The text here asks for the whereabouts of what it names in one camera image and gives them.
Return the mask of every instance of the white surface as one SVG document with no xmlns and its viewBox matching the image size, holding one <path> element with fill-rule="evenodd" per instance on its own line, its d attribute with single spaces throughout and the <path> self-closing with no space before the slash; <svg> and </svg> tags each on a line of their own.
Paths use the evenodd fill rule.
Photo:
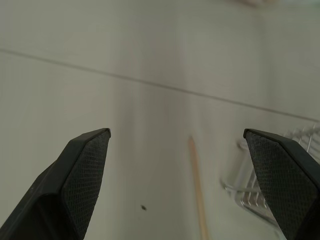
<svg viewBox="0 0 320 240">
<path fill-rule="evenodd" d="M 320 81 L 270 69 L 258 15 L 225 0 L 4 0 L 0 48 L 320 119 L 294 107 L 302 93 L 288 87 Z"/>
<path fill-rule="evenodd" d="M 229 199 L 219 178 L 239 153 L 244 128 L 282 133 L 311 124 L 241 103 L 320 116 L 317 68 L 286 55 L 306 52 L 300 33 L 308 30 L 303 21 L 288 25 L 275 11 L 260 15 L 224 1 L 0 1 L 0 224 L 70 139 L 108 127 L 86 239 L 199 239 L 189 135 L 212 239 L 275 239 Z M 291 34 L 301 42 L 285 44 Z M 315 66 L 317 51 L 315 40 L 307 55 Z"/>
<path fill-rule="evenodd" d="M 0 72 L 1 223 L 71 138 L 110 127 L 86 239 L 199 238 L 189 135 L 212 239 L 275 239 L 229 199 L 219 178 L 244 128 L 283 132 L 309 122 L 10 54 L 0 53 Z"/>
</svg>

